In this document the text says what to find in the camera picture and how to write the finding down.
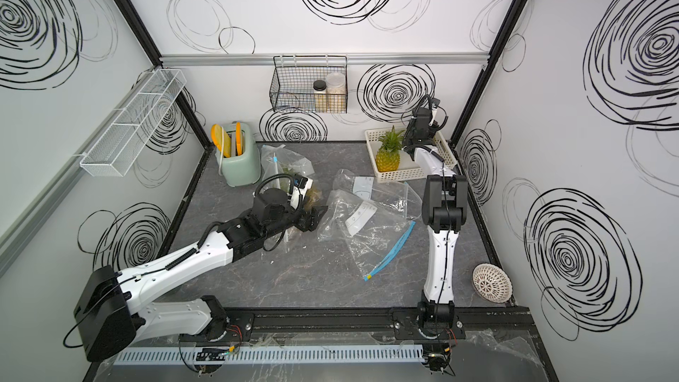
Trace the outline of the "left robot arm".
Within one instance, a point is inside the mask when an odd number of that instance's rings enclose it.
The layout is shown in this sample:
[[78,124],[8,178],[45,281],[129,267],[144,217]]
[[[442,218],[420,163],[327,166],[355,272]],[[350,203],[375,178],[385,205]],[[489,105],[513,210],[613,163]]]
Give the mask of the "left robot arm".
[[327,211],[309,203],[314,185],[301,174],[274,174],[256,187],[250,209],[211,223],[197,242],[136,267],[94,270],[74,309],[74,331],[86,359],[102,362],[133,343],[173,334],[221,337],[229,329],[228,316],[214,296],[168,303],[159,297],[264,250],[270,239],[282,241],[290,228],[314,231]]

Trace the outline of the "pineapple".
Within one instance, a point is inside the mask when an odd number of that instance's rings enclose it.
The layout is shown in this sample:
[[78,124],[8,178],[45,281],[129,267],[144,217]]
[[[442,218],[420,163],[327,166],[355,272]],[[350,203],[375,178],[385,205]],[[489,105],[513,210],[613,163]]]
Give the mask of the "pineapple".
[[395,127],[385,134],[382,134],[378,140],[381,145],[375,156],[375,163],[380,173],[388,173],[397,171],[401,162],[400,151],[403,143],[403,136],[405,131],[397,131]]

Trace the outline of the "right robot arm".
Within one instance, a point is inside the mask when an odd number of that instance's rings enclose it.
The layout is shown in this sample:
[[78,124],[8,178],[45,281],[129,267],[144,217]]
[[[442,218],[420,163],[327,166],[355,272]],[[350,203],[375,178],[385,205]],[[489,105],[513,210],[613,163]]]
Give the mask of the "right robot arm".
[[457,326],[454,306],[454,251],[467,217],[467,180],[447,164],[434,142],[447,120],[436,121],[440,100],[425,95],[412,110],[402,146],[422,170],[425,187],[421,217],[429,236],[428,272],[417,325],[424,338],[448,336]]

